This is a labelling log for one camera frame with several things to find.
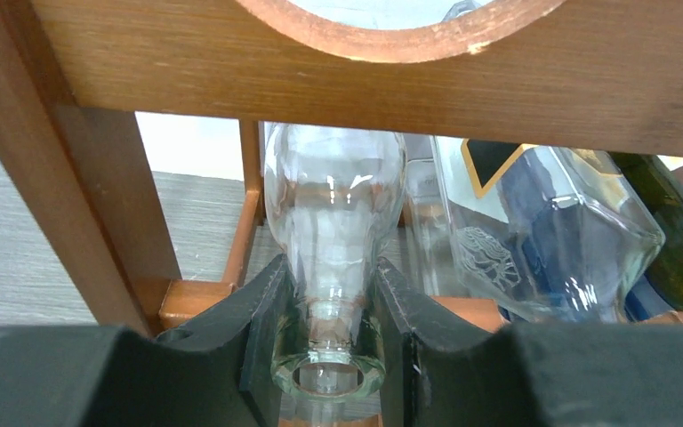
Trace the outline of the blue square glass bottle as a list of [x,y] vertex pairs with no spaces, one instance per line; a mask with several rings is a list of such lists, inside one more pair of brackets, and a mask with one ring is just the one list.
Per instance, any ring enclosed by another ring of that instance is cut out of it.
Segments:
[[631,323],[678,324],[672,307],[654,290],[645,276],[637,280],[624,300]]

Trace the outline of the clear whisky bottle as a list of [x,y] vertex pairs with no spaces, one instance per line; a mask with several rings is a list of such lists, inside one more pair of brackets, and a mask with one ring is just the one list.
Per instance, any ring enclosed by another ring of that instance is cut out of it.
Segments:
[[458,278],[530,322],[624,321],[665,235],[602,150],[435,136]]

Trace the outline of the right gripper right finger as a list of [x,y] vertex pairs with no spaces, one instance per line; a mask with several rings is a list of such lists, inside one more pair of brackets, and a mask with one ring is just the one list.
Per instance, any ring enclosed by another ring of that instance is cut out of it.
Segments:
[[683,325],[474,326],[380,259],[387,426],[683,426]]

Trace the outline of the green wine bottle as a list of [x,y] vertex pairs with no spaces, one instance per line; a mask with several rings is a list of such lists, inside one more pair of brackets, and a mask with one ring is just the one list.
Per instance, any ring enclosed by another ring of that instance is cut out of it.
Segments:
[[663,230],[663,248],[646,271],[655,291],[683,311],[683,184],[656,155],[611,154]]

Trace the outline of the tall clear glass bottle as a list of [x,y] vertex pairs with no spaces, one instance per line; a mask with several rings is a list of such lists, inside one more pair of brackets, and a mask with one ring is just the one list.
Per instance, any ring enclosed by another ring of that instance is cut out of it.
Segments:
[[383,382],[368,288],[397,227],[406,144],[399,133],[275,123],[264,154],[267,224],[290,294],[272,374],[302,399],[362,399]]

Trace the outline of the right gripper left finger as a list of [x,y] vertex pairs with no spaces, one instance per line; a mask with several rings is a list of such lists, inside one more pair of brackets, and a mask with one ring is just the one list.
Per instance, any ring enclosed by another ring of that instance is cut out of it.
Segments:
[[0,326],[0,426],[275,426],[273,336],[290,282],[279,255],[154,339],[125,326]]

